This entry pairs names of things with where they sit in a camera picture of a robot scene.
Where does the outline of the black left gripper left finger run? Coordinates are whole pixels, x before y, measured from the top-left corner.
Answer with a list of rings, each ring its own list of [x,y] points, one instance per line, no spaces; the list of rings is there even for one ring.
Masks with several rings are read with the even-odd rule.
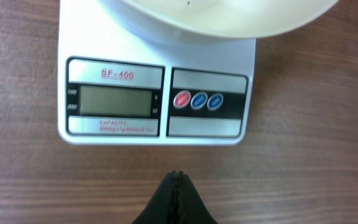
[[[132,224],[169,224],[172,221],[174,172],[169,172],[161,181],[143,211]]]

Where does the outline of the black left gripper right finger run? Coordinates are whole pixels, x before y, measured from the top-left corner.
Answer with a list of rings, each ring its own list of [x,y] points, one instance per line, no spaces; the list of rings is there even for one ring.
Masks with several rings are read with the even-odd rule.
[[[190,177],[182,171],[177,174],[176,194],[176,223],[217,224]]]

